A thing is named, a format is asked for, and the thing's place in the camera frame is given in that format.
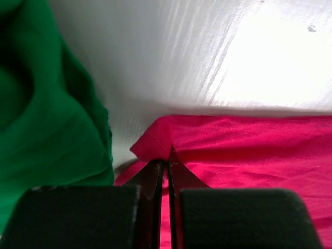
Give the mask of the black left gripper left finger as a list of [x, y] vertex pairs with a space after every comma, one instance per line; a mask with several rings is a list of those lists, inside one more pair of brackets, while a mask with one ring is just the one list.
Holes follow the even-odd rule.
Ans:
[[26, 191], [1, 248], [158, 248], [163, 161], [121, 186], [47, 186]]

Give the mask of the pink t shirt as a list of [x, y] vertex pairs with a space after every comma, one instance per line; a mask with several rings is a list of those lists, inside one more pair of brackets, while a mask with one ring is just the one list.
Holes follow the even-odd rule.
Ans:
[[210, 187], [295, 191], [331, 248], [331, 117], [164, 116], [131, 147], [137, 161], [115, 184], [171, 150]]

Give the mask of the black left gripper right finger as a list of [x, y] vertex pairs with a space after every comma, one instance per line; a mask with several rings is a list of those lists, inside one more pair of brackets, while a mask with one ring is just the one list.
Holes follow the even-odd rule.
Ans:
[[282, 188], [211, 188], [171, 149], [172, 248], [322, 248], [304, 202]]

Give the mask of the green folded t shirt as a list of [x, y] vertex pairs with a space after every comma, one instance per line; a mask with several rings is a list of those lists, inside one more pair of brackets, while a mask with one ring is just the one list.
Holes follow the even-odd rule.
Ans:
[[112, 185], [108, 112], [45, 1], [1, 1], [1, 228], [35, 186]]

